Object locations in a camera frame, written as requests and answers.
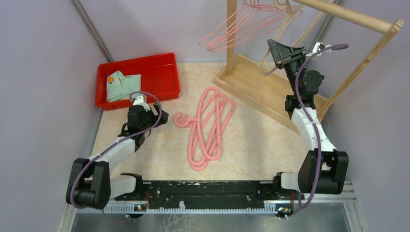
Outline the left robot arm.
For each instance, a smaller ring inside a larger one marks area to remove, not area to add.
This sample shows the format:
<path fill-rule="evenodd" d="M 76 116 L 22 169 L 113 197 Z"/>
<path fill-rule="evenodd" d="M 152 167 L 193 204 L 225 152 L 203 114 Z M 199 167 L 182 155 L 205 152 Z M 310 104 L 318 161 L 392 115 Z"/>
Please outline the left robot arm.
<path fill-rule="evenodd" d="M 126 157 L 135 153 L 145 141 L 145 133 L 166 124 L 169 114 L 162 105 L 154 103 L 133 105 L 128 110 L 128 121 L 123 124 L 116 140 L 105 150 L 89 158 L 77 158 L 71 168 L 66 192 L 66 203 L 75 208 L 104 209 L 108 202 L 127 194 L 133 200 L 144 196 L 141 177 L 123 174 L 111 178 L 110 173 Z"/>

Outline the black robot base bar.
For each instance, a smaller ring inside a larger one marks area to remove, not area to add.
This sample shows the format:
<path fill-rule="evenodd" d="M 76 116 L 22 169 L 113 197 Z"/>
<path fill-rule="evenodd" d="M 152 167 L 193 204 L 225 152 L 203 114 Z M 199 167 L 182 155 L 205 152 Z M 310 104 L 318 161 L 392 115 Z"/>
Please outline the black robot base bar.
<path fill-rule="evenodd" d="M 136 211 L 153 214 L 293 214 L 296 190 L 283 189 L 276 176 L 270 181 L 143 180 L 136 176 L 132 192 L 116 201 L 136 201 Z"/>

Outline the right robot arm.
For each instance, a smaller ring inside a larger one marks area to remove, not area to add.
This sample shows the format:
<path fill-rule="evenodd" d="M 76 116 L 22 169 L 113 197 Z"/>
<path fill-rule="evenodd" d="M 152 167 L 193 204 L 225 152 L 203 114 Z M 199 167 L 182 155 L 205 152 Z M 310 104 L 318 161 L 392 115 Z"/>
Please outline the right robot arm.
<path fill-rule="evenodd" d="M 319 121 L 315 96 L 324 75 L 308 68 L 310 61 L 325 51 L 343 50 L 346 43 L 320 45 L 308 54 L 304 47 L 291 47 L 268 40 L 275 66 L 284 69 L 293 93 L 285 100 L 285 111 L 296 126 L 307 155 L 296 173 L 279 173 L 272 186 L 273 195 L 285 199 L 292 190 L 301 193 L 340 194 L 343 190 L 349 157 L 330 142 Z"/>

